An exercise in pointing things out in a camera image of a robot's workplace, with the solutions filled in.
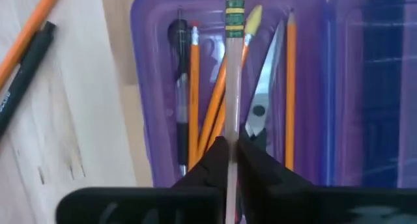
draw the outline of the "scissor blade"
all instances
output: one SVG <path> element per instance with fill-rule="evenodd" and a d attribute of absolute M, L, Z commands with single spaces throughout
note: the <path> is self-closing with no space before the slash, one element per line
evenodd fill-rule
<path fill-rule="evenodd" d="M 250 105 L 248 119 L 245 123 L 246 132 L 250 137 L 258 136 L 265 127 L 266 114 L 269 109 L 269 93 L 275 80 L 277 65 L 281 59 L 284 34 L 285 24 L 281 21 L 269 45 L 268 53 Z"/>

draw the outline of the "light wood grain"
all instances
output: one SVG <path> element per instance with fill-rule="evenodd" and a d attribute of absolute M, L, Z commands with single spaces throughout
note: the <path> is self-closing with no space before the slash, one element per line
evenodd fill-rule
<path fill-rule="evenodd" d="M 127 79 L 131 1 L 113 6 L 119 30 L 103 0 L 59 0 L 51 13 L 56 39 L 0 144 L 0 223 L 54 223 L 59 200 L 85 186 L 152 184 L 137 81 Z M 37 2 L 0 0 L 0 59 Z"/>

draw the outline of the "pencil ferrule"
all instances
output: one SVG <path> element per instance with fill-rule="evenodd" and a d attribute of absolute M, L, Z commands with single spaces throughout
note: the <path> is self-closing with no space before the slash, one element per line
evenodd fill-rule
<path fill-rule="evenodd" d="M 198 45 L 198 38 L 199 38 L 199 32 L 198 32 L 197 26 L 193 26 L 193 29 L 191 31 L 191 44 Z"/>
<path fill-rule="evenodd" d="M 253 35 L 251 34 L 246 34 L 245 35 L 245 39 L 244 39 L 244 45 L 245 46 L 249 46 L 250 41 L 252 41 Z"/>

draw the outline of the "wooden table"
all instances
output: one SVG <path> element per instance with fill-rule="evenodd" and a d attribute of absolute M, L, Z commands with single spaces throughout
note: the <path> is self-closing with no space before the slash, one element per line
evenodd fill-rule
<path fill-rule="evenodd" d="M 0 0 L 0 59 L 38 1 Z M 0 142 L 0 223 L 54 223 L 78 188 L 152 185 L 131 3 L 59 0 L 51 13 L 56 39 Z"/>

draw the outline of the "scissors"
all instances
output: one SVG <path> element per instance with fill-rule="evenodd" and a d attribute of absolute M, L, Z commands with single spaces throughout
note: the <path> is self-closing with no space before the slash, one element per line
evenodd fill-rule
<path fill-rule="evenodd" d="M 280 21 L 272 39 L 261 69 L 255 93 L 250 104 L 248 118 L 240 132 L 261 150 L 266 150 L 266 116 L 270 105 L 270 91 L 275 81 L 278 63 L 281 59 L 285 23 Z"/>

